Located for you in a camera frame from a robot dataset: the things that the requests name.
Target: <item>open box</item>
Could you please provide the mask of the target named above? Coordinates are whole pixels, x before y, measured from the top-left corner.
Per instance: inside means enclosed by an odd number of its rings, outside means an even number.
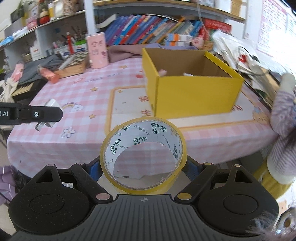
[[[161,69],[166,76],[159,76]],[[244,81],[220,59],[199,50],[143,48],[143,71],[154,116],[164,119],[230,112]]]

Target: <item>roll of tape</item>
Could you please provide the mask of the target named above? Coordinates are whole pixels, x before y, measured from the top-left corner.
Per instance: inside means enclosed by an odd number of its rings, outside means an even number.
[[[142,142],[158,142],[173,154],[174,170],[161,182],[148,188],[131,188],[119,183],[113,174],[118,156],[126,149]],[[127,121],[114,128],[103,141],[100,163],[106,178],[118,189],[129,194],[163,194],[173,185],[186,164],[186,142],[178,128],[167,120],[142,117]]]

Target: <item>pink pencil case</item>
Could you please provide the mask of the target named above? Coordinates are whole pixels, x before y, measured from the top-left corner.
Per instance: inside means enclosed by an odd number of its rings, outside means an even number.
[[[98,33],[86,37],[89,50],[89,63],[93,69],[100,69],[109,64],[105,33]]]

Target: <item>tape roll inner core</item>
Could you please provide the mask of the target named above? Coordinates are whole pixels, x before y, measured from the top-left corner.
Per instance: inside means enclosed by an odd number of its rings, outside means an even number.
[[[146,188],[127,187],[119,183],[113,173],[118,156],[128,147],[147,142],[161,143],[170,150],[175,162],[174,170],[160,182]],[[131,123],[113,134],[106,145],[106,150],[104,150],[103,164],[108,175],[121,186],[134,190],[145,190],[159,185],[174,173],[181,162],[183,155],[182,150],[183,145],[181,137],[170,125],[159,120],[143,120]]]

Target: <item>rainbow print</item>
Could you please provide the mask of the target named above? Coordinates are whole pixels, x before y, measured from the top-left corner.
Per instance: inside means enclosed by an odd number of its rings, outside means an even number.
[[[77,103],[75,102],[71,102],[71,103],[67,103],[65,105],[62,106],[63,110],[70,107],[70,108],[73,108],[74,106],[78,105]]]

